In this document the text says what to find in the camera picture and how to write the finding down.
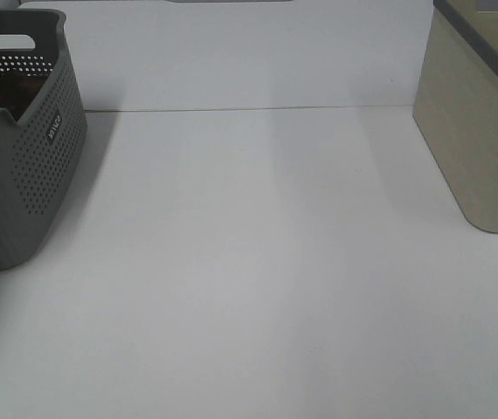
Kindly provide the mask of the beige bin with grey rim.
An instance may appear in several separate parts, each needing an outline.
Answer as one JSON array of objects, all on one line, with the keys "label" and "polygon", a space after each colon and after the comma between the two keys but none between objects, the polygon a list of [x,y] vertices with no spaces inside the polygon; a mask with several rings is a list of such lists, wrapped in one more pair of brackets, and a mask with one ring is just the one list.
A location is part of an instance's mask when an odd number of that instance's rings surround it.
[{"label": "beige bin with grey rim", "polygon": [[498,1],[436,1],[412,116],[463,216],[498,233]]}]

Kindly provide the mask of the grey perforated laundry basket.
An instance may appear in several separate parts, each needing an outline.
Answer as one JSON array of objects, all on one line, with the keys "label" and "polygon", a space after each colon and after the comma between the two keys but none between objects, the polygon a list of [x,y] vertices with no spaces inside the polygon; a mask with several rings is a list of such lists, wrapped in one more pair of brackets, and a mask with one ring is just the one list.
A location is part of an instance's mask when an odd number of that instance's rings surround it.
[{"label": "grey perforated laundry basket", "polygon": [[45,79],[18,121],[0,108],[0,271],[42,244],[86,140],[65,21],[59,10],[0,10],[0,77]]}]

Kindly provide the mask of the brown towel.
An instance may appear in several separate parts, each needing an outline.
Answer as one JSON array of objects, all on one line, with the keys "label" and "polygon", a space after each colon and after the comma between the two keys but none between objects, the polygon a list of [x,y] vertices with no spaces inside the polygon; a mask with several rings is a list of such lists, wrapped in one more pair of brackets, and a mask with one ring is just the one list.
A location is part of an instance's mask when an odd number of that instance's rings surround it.
[{"label": "brown towel", "polygon": [[17,74],[0,77],[0,108],[18,121],[41,90],[45,79]]}]

